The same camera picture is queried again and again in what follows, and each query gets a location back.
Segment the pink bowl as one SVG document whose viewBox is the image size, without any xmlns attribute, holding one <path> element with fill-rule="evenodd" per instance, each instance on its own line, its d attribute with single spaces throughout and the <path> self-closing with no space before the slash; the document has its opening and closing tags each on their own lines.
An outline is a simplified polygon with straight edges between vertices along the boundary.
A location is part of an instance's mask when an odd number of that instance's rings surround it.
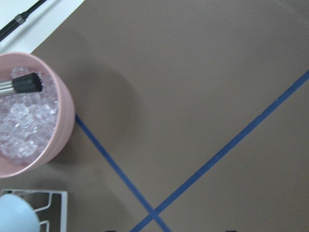
<svg viewBox="0 0 309 232">
<path fill-rule="evenodd" d="M 52 77 L 56 86 L 58 99 L 58 114 L 56 127 L 51 139 L 42 153 L 29 165 L 15 165 L 3 156 L 0 157 L 0 177 L 8 178 L 40 167 L 53 159 L 67 144 L 75 123 L 75 108 L 72 96 L 65 83 L 40 58 L 23 52 L 10 52 L 0 55 L 0 76 L 10 74 L 16 66 L 28 67 L 34 71 L 40 71 Z"/>
</svg>

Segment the dish rack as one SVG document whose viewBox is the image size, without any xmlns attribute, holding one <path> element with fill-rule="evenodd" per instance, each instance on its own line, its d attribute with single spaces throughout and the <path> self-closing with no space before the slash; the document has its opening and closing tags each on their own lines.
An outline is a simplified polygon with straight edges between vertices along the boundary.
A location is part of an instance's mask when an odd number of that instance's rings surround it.
<svg viewBox="0 0 309 232">
<path fill-rule="evenodd" d="M 13 189 L 0 191 L 0 197 L 14 194 L 27 201 L 39 218 L 40 232 L 66 232 L 68 192 L 46 189 Z"/>
</svg>

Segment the black tripod pole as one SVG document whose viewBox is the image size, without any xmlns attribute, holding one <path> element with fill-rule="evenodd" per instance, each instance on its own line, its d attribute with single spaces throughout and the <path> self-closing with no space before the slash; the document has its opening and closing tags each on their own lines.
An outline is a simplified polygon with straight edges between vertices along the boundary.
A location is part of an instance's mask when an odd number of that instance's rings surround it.
<svg viewBox="0 0 309 232">
<path fill-rule="evenodd" d="M 40 6 L 42 6 L 46 0 L 39 0 L 34 5 L 32 5 L 26 11 L 16 15 L 9 23 L 7 23 L 0 30 L 0 41 L 2 42 L 5 38 L 7 38 L 13 31 L 15 31 L 19 26 L 25 23 L 27 18 L 35 12 Z"/>
</svg>

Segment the light blue plate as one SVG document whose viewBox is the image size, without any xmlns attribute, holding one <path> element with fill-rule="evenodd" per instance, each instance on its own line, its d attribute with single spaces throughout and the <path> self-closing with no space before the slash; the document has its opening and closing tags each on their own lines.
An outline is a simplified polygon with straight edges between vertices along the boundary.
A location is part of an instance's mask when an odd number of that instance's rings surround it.
<svg viewBox="0 0 309 232">
<path fill-rule="evenodd" d="M 0 198 L 1 232 L 39 232 L 39 218 L 32 206 L 14 194 Z"/>
</svg>

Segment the black handled metal tool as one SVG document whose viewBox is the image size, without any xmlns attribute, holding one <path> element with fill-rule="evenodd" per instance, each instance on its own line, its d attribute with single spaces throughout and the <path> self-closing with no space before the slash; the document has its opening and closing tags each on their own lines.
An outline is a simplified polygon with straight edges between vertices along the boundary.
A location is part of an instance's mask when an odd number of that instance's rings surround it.
<svg viewBox="0 0 309 232">
<path fill-rule="evenodd" d="M 36 73 L 29 73 L 11 80 L 0 82 L 0 96 L 42 92 L 41 79 Z"/>
</svg>

